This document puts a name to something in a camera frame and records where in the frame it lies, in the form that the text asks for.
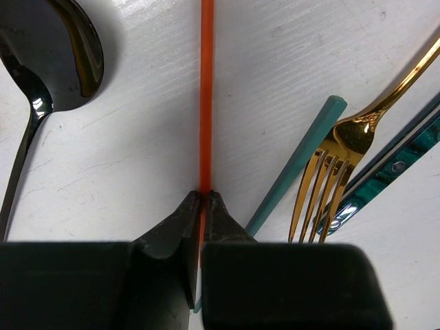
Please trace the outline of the ornate gold fork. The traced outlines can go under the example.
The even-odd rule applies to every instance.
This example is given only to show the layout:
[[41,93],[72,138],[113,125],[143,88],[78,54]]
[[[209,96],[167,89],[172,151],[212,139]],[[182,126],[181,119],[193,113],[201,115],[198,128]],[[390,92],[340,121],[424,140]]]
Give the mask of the ornate gold fork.
[[439,37],[416,57],[415,64],[388,91],[359,113],[334,124],[313,152],[302,175],[291,216],[288,243],[294,242],[304,205],[307,205],[307,210],[298,242],[303,243],[305,239],[314,242],[321,222],[324,224],[318,241],[325,242],[349,178],[370,149],[379,121],[438,56]]

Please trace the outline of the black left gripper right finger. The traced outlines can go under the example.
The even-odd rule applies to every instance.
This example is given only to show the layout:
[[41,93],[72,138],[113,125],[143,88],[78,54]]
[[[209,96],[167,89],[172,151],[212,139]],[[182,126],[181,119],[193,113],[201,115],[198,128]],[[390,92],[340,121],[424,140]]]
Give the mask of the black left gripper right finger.
[[360,248],[259,243],[207,199],[201,252],[205,329],[392,329],[375,270]]

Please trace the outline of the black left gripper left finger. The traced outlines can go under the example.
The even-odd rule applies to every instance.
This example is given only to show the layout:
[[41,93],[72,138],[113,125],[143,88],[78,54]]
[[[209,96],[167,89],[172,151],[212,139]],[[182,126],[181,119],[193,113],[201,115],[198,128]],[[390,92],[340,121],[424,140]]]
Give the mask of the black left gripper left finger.
[[134,241],[1,244],[2,329],[187,329],[201,196]]

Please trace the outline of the orange chopstick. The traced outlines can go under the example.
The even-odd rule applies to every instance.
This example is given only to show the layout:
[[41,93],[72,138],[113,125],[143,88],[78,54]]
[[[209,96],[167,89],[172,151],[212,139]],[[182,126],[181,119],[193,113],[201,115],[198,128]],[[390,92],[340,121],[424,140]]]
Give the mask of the orange chopstick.
[[204,246],[207,198],[212,189],[212,97],[215,59],[215,1],[201,1],[199,191],[202,196],[199,247]]

